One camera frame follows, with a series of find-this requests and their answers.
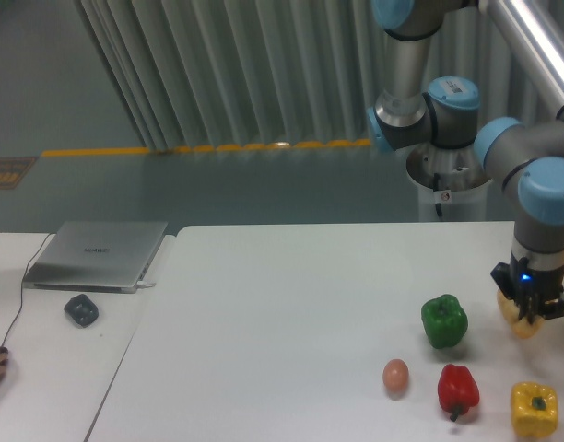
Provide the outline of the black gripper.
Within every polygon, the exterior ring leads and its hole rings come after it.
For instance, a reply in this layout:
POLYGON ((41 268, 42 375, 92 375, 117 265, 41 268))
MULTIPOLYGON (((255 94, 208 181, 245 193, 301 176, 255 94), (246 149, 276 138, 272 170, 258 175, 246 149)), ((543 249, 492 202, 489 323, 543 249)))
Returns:
POLYGON ((564 317, 564 264, 553 270, 535 270, 527 258, 511 257, 510 265, 499 262, 490 275, 495 282, 497 300, 505 320, 522 320, 526 316, 526 294, 535 295, 528 303, 528 322, 564 317))

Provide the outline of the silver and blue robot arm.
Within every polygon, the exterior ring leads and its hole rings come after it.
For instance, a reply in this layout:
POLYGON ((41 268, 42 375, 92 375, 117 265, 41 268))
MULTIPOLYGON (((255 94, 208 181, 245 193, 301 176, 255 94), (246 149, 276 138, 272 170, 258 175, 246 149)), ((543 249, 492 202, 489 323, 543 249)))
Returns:
POLYGON ((472 147, 480 167, 516 210, 511 257, 492 270, 499 309, 518 332, 564 317, 564 36, 536 1, 479 1, 546 105, 551 122, 533 128, 498 118, 476 129, 478 96, 459 78, 428 90, 421 77, 429 42, 465 1, 375 1, 372 14, 388 36, 386 83, 368 110, 370 139, 383 151, 430 143, 472 147))

